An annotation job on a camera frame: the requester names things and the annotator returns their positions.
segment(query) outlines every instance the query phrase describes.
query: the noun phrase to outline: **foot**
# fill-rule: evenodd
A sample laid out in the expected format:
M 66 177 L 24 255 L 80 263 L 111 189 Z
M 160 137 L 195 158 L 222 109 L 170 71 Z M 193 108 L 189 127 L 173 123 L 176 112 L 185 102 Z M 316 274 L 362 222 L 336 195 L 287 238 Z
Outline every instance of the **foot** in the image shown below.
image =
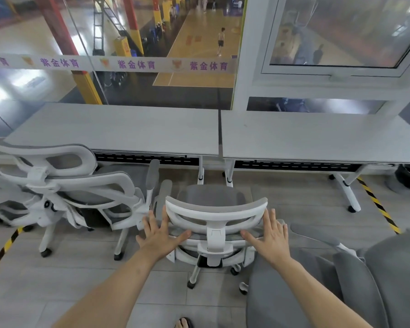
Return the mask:
M 181 318 L 176 322 L 175 328 L 193 328 L 189 318 Z

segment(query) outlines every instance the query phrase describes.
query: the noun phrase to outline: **wooden court floor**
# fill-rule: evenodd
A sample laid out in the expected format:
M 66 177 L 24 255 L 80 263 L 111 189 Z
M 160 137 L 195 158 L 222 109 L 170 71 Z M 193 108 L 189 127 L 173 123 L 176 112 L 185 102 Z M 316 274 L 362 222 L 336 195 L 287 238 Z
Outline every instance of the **wooden court floor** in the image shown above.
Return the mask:
M 192 9 L 187 15 L 168 57 L 176 58 L 215 58 L 217 56 L 217 35 L 224 27 L 225 45 L 222 58 L 238 54 L 240 42 L 240 16 L 224 16 L 221 9 Z M 233 74 L 190 74 L 159 73 L 153 85 L 181 87 L 234 87 Z

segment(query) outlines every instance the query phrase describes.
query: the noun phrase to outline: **hand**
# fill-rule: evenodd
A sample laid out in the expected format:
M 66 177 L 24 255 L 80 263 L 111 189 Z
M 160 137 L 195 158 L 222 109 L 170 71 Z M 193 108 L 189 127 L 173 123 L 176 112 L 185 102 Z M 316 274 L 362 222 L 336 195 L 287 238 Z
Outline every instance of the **hand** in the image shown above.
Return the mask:
M 271 214 L 267 209 L 263 214 L 263 240 L 259 240 L 252 236 L 246 230 L 241 231 L 241 236 L 246 239 L 258 253 L 266 259 L 272 266 L 276 267 L 283 262 L 288 262 L 290 257 L 289 248 L 289 230 L 287 225 L 281 225 L 275 217 L 275 210 L 272 209 Z
M 140 245 L 140 249 L 157 262 L 164 258 L 167 254 L 173 251 L 176 246 L 186 241 L 191 236 L 191 231 L 184 231 L 176 238 L 169 236 L 169 217 L 167 215 L 166 206 L 163 207 L 163 221 L 161 227 L 158 227 L 153 211 L 149 211 L 148 217 L 143 217 L 144 232 L 146 239 L 136 236 L 136 240 Z

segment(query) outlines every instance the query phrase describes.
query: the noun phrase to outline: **white office chair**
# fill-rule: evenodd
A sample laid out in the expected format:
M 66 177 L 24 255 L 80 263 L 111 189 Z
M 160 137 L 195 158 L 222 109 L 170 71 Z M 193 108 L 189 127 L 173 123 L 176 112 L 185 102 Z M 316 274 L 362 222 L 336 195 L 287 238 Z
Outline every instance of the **white office chair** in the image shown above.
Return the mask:
M 142 229 L 141 219 L 152 208 L 159 160 L 150 165 L 114 164 L 95 171 L 96 158 L 83 145 L 32 148 L 0 143 L 0 152 L 13 155 L 27 175 L 16 175 L 9 168 L 0 169 L 0 174 L 42 194 L 72 226 L 122 229 L 114 259 L 123 258 L 128 229 Z
M 23 226 L 24 231 L 32 230 L 34 224 L 45 227 L 39 246 L 43 257 L 51 254 L 48 245 L 52 240 L 55 224 L 60 218 L 61 215 L 52 210 L 48 200 L 24 191 L 0 175 L 0 219 L 8 226 Z
M 240 230 L 262 237 L 261 218 L 267 198 L 257 199 L 253 194 L 255 201 L 246 203 L 244 195 L 233 187 L 190 185 L 174 199 L 168 196 L 171 185 L 169 180 L 161 184 L 156 215 L 160 218 L 165 198 L 166 211 L 173 224 L 169 228 L 170 235 L 178 236 L 186 229 L 192 231 L 191 237 L 167 256 L 172 262 L 181 260 L 195 265 L 187 284 L 190 289 L 196 285 L 200 268 L 231 266 L 231 273 L 237 275 L 240 264 L 246 267 L 252 263 L 255 249 L 241 237 Z

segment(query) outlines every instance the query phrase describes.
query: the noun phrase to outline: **white desk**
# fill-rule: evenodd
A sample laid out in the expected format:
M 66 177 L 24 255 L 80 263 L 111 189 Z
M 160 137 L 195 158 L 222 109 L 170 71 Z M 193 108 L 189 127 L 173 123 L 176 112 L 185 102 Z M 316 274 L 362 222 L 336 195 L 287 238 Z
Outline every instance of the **white desk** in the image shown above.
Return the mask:
M 49 103 L 5 141 L 77 143 L 95 152 L 217 156 L 218 135 L 217 110 Z
M 401 117 L 377 115 L 222 111 L 226 183 L 236 159 L 363 164 L 346 179 L 333 172 L 349 200 L 361 210 L 350 187 L 370 164 L 410 164 L 410 125 Z

